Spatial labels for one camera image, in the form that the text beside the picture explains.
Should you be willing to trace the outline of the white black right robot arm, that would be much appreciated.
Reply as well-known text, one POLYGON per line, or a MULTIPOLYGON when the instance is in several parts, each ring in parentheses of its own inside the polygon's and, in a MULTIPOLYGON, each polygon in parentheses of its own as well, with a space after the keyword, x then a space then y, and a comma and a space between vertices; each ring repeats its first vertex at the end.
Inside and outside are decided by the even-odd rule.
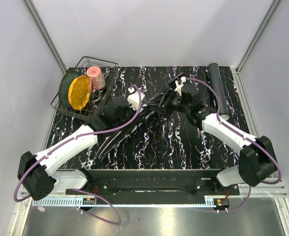
POLYGON ((221 170, 210 183, 214 194, 223 194, 233 184, 246 183, 255 187, 278 171, 279 165, 270 139, 266 136, 257 138, 220 118, 213 109, 202 103, 193 84, 183 83, 177 88, 167 86, 157 100, 162 113, 184 113, 192 125, 215 136, 238 155, 238 165, 221 170))

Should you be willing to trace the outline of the black sport racket bag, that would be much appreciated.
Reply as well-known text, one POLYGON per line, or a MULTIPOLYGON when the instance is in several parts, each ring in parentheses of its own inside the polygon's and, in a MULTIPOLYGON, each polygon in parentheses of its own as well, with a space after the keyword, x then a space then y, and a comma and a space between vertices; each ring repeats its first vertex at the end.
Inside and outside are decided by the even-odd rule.
POLYGON ((107 154, 154 113, 169 115, 179 108, 181 88, 185 81, 184 74, 180 73, 149 100, 145 100, 145 95, 134 86, 129 89, 126 99, 111 100, 103 114, 99 116, 111 131, 98 135, 99 148, 95 155, 102 157, 107 154))

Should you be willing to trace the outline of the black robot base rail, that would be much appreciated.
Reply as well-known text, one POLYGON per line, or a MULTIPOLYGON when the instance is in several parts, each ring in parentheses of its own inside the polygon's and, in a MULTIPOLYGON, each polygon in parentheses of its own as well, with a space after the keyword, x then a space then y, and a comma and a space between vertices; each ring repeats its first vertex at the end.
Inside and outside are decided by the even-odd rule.
POLYGON ((207 197, 240 194, 236 184, 219 186, 218 170, 83 170, 87 183, 80 189, 95 193, 112 205, 210 205, 207 197))

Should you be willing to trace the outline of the black shuttlecock tube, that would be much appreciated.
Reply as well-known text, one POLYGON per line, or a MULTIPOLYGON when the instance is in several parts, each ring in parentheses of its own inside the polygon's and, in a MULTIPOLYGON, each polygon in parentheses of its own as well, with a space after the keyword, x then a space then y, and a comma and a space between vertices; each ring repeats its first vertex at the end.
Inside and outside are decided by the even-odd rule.
POLYGON ((211 63, 208 65, 208 72, 209 72, 209 80, 211 83, 211 87, 218 96, 218 99, 216 98, 216 107, 220 107, 219 109, 219 115, 222 119, 225 121, 228 121, 230 116, 228 113, 228 107, 226 103, 226 97, 224 94, 224 88, 223 88, 223 80, 221 78, 219 65, 216 63, 211 63))

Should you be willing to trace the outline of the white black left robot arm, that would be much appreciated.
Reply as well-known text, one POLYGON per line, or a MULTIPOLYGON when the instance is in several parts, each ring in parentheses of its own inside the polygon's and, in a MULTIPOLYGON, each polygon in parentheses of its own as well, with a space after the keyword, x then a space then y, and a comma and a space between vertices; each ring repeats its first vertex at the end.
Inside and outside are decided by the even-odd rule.
POLYGON ((150 115, 148 106, 128 97, 110 101, 99 115, 91 116, 74 133, 52 147, 21 156, 18 169, 18 190, 23 186, 33 200, 41 200, 51 192, 77 189, 87 195, 95 191, 95 178, 85 168, 74 171, 58 169, 81 151, 96 146, 96 157, 101 157, 126 139, 150 115))

